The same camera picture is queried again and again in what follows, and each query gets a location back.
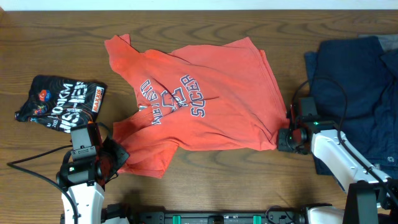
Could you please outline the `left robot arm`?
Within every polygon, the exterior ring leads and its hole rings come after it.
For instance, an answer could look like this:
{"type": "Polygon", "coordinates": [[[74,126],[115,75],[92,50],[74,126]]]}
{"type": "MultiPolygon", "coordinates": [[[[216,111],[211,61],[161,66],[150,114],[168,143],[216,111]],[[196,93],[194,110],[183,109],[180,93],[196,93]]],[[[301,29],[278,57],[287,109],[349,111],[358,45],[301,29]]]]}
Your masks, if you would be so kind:
{"type": "Polygon", "coordinates": [[[101,138],[97,123],[72,128],[72,150],[57,173],[64,191],[60,223],[129,223],[127,206],[117,203],[103,208],[105,185],[116,178],[129,153],[111,137],[101,138]]]}

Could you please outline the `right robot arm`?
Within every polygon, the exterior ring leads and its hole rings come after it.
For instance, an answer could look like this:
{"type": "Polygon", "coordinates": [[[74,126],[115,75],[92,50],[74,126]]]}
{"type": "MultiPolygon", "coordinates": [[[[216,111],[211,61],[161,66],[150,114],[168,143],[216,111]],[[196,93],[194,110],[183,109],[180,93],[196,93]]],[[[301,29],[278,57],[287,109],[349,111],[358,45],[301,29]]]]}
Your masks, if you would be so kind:
{"type": "Polygon", "coordinates": [[[343,209],[327,203],[285,211],[285,223],[397,223],[397,180],[372,165],[347,139],[340,124],[323,119],[312,97],[293,101],[290,126],[280,129],[278,149],[312,154],[347,194],[343,209]]]}

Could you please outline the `red soccer t-shirt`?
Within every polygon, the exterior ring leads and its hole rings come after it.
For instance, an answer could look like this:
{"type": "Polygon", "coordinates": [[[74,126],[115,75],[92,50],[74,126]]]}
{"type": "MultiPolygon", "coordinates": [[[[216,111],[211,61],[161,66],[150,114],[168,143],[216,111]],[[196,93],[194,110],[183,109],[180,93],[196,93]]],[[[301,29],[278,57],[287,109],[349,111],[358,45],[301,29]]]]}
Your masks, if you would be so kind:
{"type": "Polygon", "coordinates": [[[176,150],[274,150],[289,125],[265,51],[249,38],[140,52],[127,34],[106,40],[111,69],[130,84],[138,111],[113,124],[129,153],[121,172],[161,178],[176,150]]]}

